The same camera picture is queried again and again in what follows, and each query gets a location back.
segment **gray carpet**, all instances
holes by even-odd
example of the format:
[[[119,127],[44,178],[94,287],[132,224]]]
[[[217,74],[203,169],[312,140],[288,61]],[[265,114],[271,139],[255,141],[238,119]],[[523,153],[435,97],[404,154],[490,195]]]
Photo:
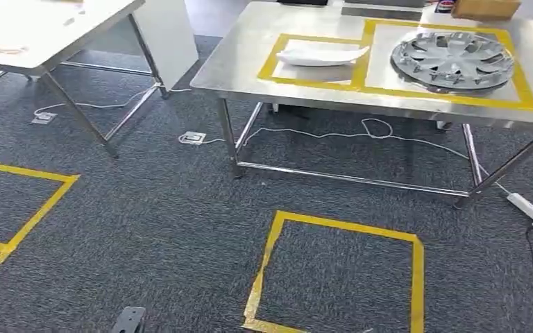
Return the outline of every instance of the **gray carpet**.
[[[198,37],[201,62],[219,41]],[[142,68],[141,58],[90,51],[81,61]],[[176,88],[188,86],[197,64]],[[123,102],[147,78],[58,68],[76,100]],[[0,81],[0,161],[81,174],[79,181],[0,265],[0,332],[108,330],[125,306],[147,310],[152,332],[243,331],[243,311],[276,210],[415,233],[425,246],[427,332],[533,332],[533,272],[524,231],[530,220],[491,189],[462,211],[453,199],[333,180],[248,171],[232,180],[223,143],[185,146],[186,130],[221,136],[214,101],[155,95],[123,129],[113,160],[60,109],[48,126],[31,112],[57,102],[23,76]],[[252,110],[230,103],[239,132]],[[117,110],[89,110],[101,128]],[[356,114],[304,110],[309,120],[261,114],[258,126],[314,133],[362,132]],[[458,129],[382,117],[397,135],[460,151]],[[382,128],[372,125],[372,130]],[[490,169],[533,133],[476,128]],[[446,152],[367,138],[311,139],[261,133],[244,151],[254,162],[469,186],[467,163]],[[0,173],[0,240],[53,191],[44,180]],[[533,159],[503,182],[533,202]],[[312,332],[407,332],[411,246],[380,237],[287,222],[265,271],[257,318]]]

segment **metal table surface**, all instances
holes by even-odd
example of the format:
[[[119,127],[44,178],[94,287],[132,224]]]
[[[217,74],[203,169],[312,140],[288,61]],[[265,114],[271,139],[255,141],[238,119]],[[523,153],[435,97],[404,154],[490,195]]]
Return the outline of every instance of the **metal table surface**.
[[[312,8],[252,2],[201,67],[191,86],[224,99],[533,130],[533,112],[526,110],[462,105],[432,98],[304,87],[257,78],[280,34],[359,40],[363,34],[365,19],[344,16],[340,8],[334,6]],[[482,23],[453,19],[450,15],[435,14],[432,8],[427,8],[423,11],[420,23],[505,29],[514,44],[516,61],[520,63],[533,93],[533,20],[513,19],[509,22]],[[384,77],[388,73],[395,76],[389,62],[389,52],[397,42],[394,40],[393,44],[387,42],[373,45],[371,52],[376,55],[371,56],[371,61],[375,57],[378,61],[375,61],[375,66],[369,67],[367,78],[386,80]],[[386,60],[379,60],[384,57],[384,53],[387,53]],[[509,95],[509,92],[504,90],[496,90],[494,94]]]
[[[469,124],[533,130],[533,20],[482,23],[432,10],[422,10],[418,22],[345,16],[341,6],[250,3],[191,82],[216,97],[234,176],[242,176],[242,168],[253,168],[412,189],[460,197],[455,207],[462,208],[527,160],[533,154],[533,140],[488,173],[477,158]],[[515,57],[512,79],[497,89],[454,92],[424,87],[396,72],[389,59],[395,46],[420,32],[444,31],[472,31],[502,43]],[[320,49],[371,49],[351,66],[306,69],[277,60],[277,52],[306,42]],[[227,99],[258,102],[237,139]],[[265,103],[461,123],[468,155],[460,155],[471,164],[474,188],[445,189],[242,161],[239,152]],[[254,318],[247,317],[245,327],[254,329],[254,323]]]

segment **black object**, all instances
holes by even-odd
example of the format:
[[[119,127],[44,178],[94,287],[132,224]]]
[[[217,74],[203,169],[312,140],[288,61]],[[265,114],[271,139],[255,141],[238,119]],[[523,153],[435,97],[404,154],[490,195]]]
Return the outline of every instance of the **black object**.
[[[280,3],[287,3],[292,5],[315,5],[325,6],[328,4],[328,0],[277,0]]]

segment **stainless steel table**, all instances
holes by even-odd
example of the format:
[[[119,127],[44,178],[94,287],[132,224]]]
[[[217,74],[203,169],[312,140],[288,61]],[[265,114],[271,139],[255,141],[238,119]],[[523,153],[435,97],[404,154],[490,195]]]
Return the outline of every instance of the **stainless steel table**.
[[[163,98],[168,97],[168,91],[162,84],[162,79],[152,58],[138,25],[132,13],[144,4],[145,0],[114,0],[114,1],[85,1],[85,12],[76,19],[68,21],[63,26],[57,22],[34,22],[40,24],[42,28],[33,39],[32,44],[21,53],[5,54],[0,53],[0,77],[6,73],[24,74],[28,77],[41,77],[51,90],[67,104],[67,107],[73,111],[76,118],[88,129],[95,138],[105,147],[107,152],[113,157],[117,157],[115,148],[110,144],[110,139],[117,131],[126,124],[126,122],[141,108],[156,90],[160,90]],[[77,62],[67,62],[66,60],[79,52],[83,46],[90,42],[99,33],[109,29],[111,26],[124,18],[128,18],[136,35],[137,41],[142,48],[146,61],[149,64],[150,71],[140,71],[135,69],[124,69],[117,67],[83,64]],[[0,29],[15,28],[10,27],[7,17],[0,17],[4,22]],[[102,71],[113,71],[139,76],[152,77],[154,83],[151,88],[146,90],[136,104],[124,115],[122,120],[116,124],[108,133],[100,133],[93,123],[85,116],[81,108],[72,100],[64,91],[50,71],[58,65],[78,67],[83,69],[95,69]]]
[[[423,31],[460,30],[494,37],[512,49],[517,64],[513,81],[487,95],[444,94],[404,80],[391,66],[391,50],[407,36],[415,37]],[[306,79],[307,72],[300,67],[282,69],[277,63],[274,54],[292,40],[354,44],[353,47],[371,45],[371,50],[345,77],[346,82],[339,82],[341,78],[335,78],[335,82],[318,81]],[[253,2],[201,67],[191,86],[217,98],[216,109],[235,176],[242,174],[242,167],[321,176],[458,196],[455,207],[463,207],[533,154],[532,141],[484,178],[469,126],[533,130],[533,20],[481,23],[424,10],[419,22],[410,22],[343,16],[341,8],[334,6],[308,8]],[[226,99],[259,102],[238,139],[232,131]],[[241,161],[238,152],[263,103],[462,123],[475,187],[470,191],[442,189]]]

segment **white plate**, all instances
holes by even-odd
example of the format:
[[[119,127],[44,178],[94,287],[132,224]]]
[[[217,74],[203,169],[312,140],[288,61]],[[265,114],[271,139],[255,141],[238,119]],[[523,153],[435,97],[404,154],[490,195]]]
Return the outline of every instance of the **white plate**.
[[[296,66],[339,66],[350,64],[364,56],[368,50],[368,46],[350,51],[291,49],[277,53],[277,59]]]

